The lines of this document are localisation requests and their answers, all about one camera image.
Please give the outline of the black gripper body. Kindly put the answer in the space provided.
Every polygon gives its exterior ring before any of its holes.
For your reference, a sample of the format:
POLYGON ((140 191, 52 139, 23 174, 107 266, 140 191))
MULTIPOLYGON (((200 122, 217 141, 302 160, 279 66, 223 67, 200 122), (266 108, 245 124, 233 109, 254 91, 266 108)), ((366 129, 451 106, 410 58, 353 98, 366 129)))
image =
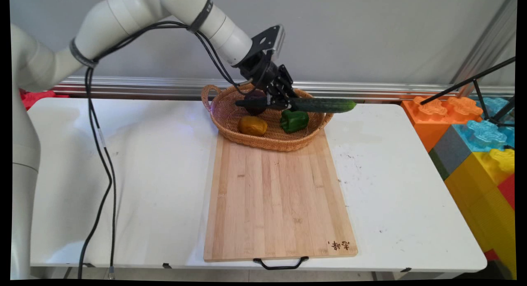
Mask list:
POLYGON ((260 51, 242 59, 237 68, 247 81, 237 85, 238 93, 253 93, 256 89, 265 93, 284 93, 284 84, 280 80, 282 72, 274 63, 278 54, 277 51, 260 51), (252 90, 243 92, 241 87, 247 84, 252 85, 252 90))

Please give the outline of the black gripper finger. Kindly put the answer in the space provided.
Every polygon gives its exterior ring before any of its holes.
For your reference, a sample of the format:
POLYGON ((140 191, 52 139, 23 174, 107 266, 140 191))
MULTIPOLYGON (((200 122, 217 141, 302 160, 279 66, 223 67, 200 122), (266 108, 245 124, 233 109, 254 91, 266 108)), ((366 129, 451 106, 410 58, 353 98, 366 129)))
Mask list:
POLYGON ((280 65, 278 68, 278 82, 284 85, 287 89, 292 89, 293 80, 284 64, 280 65))
POLYGON ((268 109, 299 111, 295 100, 299 98, 292 88, 292 80, 275 78, 268 84, 268 109))

